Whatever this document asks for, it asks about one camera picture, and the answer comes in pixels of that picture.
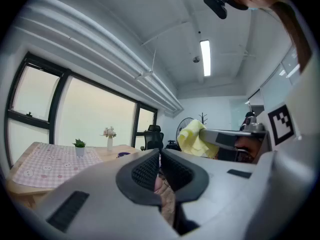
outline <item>wooden table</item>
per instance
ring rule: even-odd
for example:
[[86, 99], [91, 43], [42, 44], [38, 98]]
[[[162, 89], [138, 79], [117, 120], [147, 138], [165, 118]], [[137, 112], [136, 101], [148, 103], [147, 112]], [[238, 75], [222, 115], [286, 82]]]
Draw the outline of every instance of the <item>wooden table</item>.
[[[47, 193], [52, 191], [54, 188], [44, 188], [44, 187], [33, 187], [26, 186], [15, 183], [12, 179], [19, 167], [27, 159], [27, 157], [32, 153], [36, 148], [39, 142], [32, 143], [18, 161], [14, 164], [8, 177], [6, 178], [6, 188], [11, 195], [11, 197], [19, 202], [22, 202], [26, 206], [33, 208]], [[96, 152], [103, 162], [108, 162], [117, 158], [118, 153], [128, 152], [136, 153], [139, 152], [139, 149], [128, 145], [118, 145], [112, 148], [112, 151], [108, 151], [106, 147], [95, 147]]]

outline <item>black office chair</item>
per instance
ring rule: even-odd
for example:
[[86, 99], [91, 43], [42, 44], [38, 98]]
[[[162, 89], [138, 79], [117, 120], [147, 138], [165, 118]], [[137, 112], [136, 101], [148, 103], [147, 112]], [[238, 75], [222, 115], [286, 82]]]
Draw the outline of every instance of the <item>black office chair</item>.
[[150, 125], [148, 130], [144, 132], [144, 146], [141, 150], [163, 149], [164, 134], [161, 132], [159, 125]]

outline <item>white plant pot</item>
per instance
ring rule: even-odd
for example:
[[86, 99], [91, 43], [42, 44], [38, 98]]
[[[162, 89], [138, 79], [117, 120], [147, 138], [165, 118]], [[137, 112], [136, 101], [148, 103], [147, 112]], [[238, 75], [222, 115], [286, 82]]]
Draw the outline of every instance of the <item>white plant pot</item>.
[[113, 145], [113, 138], [112, 137], [108, 137], [108, 142], [107, 142], [107, 145], [106, 145], [106, 149], [108, 151], [112, 151], [112, 145]]
[[85, 147], [75, 147], [75, 154], [77, 157], [83, 157], [85, 155]]

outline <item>pink tablecloth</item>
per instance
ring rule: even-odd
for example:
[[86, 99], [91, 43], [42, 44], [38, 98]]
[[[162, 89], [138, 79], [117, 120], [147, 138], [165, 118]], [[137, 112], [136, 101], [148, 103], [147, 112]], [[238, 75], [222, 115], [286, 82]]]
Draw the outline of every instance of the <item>pink tablecloth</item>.
[[20, 166], [13, 181], [37, 188], [56, 188], [83, 169], [101, 163], [94, 147], [76, 156], [74, 146], [39, 143]]

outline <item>yellow cloth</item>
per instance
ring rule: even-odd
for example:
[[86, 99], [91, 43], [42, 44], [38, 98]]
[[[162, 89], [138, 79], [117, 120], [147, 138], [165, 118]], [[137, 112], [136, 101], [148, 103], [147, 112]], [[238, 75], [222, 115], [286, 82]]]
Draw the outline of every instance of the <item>yellow cloth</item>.
[[201, 157], [206, 154], [208, 158], [215, 158], [219, 147], [199, 138], [199, 132], [206, 127], [198, 120], [192, 120], [188, 126], [180, 131], [177, 138], [182, 152]]

